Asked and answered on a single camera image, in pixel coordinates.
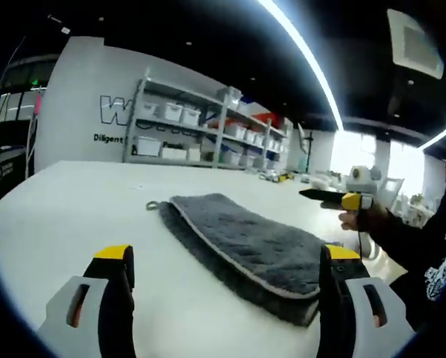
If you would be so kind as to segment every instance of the white table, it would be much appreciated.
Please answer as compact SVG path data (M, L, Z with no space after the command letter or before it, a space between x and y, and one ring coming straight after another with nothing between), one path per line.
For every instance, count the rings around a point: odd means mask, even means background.
M33 329L45 305L93 254L131 244L135 255L134 344L138 357L314 357L318 322L287 324L236 297L163 226L148 201L221 192L238 204L327 241L354 241L338 213L276 184L221 169L60 162L0 201L0 277Z

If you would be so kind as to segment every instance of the gray towel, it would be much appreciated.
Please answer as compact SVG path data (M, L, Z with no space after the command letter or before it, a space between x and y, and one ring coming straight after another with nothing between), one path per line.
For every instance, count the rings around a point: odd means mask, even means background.
M285 321L311 322L320 239L264 219L221 194L170 201L159 206L163 222L219 280Z

